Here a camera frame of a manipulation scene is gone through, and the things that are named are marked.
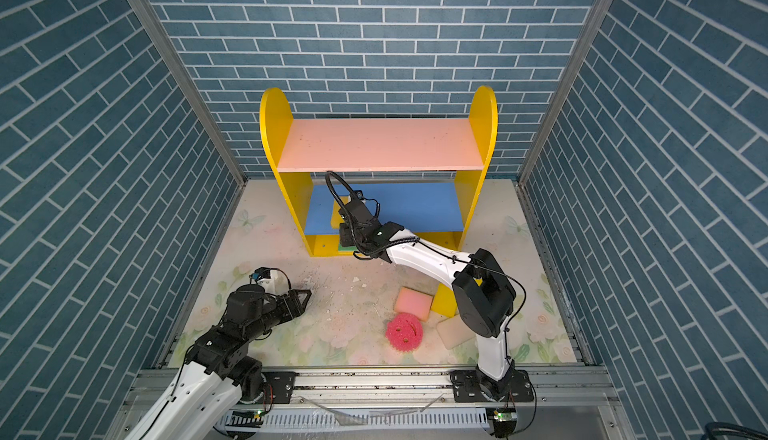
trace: round red sponge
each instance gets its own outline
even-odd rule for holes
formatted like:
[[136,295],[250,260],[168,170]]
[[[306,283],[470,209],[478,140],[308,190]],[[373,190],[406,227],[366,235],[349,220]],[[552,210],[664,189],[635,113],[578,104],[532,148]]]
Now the round red sponge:
[[424,329],[418,317],[412,313],[399,313],[386,326],[389,344],[400,352],[416,350],[424,338]]

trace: blue shelf board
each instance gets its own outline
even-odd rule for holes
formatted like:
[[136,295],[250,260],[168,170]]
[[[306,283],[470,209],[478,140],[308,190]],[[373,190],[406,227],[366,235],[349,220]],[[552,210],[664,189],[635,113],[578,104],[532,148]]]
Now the blue shelf board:
[[[335,185],[340,197],[349,195],[346,189]],[[462,213],[458,208],[456,187],[453,182],[423,182],[406,184],[351,184],[362,190],[366,198],[375,198],[381,204],[379,220],[382,224],[395,222],[411,232],[460,232],[464,230]],[[367,201],[371,213],[376,203]],[[338,234],[331,227],[331,215],[338,210],[328,187],[315,185],[312,189],[310,210],[306,216],[305,235]]]

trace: floral tablecloth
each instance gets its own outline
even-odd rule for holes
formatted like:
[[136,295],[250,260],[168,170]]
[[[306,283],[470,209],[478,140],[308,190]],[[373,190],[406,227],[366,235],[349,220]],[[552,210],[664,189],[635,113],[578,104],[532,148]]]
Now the floral tablecloth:
[[[487,180],[472,220],[465,251],[485,248],[504,272],[528,292],[513,319],[508,347],[517,362],[574,362],[571,343],[552,299],[547,277],[509,180]],[[170,366],[179,366],[187,347],[214,325],[226,297],[248,282],[257,267],[279,267],[295,288],[312,298],[301,318],[252,342],[249,354],[265,366],[458,365],[477,359],[475,340],[447,350],[436,331],[446,318],[431,312],[418,349],[400,353],[384,337],[400,287],[434,294],[438,282],[407,267],[351,257],[311,258],[293,219],[271,180],[249,181],[234,219],[174,350]],[[518,292],[515,305],[522,301]]]

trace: black mounting plate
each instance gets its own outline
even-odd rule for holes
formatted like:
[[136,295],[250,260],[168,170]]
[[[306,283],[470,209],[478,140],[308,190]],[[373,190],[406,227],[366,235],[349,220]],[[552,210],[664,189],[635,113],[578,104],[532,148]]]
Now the black mounting plate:
[[290,403],[293,396],[293,384],[296,382],[295,372],[262,372],[266,384],[272,386],[272,403]]
[[[489,402],[480,390],[476,370],[452,370],[451,384],[453,384],[453,400],[456,403]],[[510,391],[515,402],[533,402],[533,388],[528,372],[514,370]]]

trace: brick wall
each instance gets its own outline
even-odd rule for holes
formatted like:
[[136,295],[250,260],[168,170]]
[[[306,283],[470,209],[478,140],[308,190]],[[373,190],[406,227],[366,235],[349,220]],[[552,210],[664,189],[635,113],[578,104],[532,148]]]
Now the brick wall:
[[768,0],[614,0],[530,181],[639,438],[768,429]]
[[496,91],[516,175],[593,0],[151,0],[250,176],[265,89],[296,117],[464,116]]
[[235,186],[126,0],[0,0],[0,32],[0,436],[98,437]]

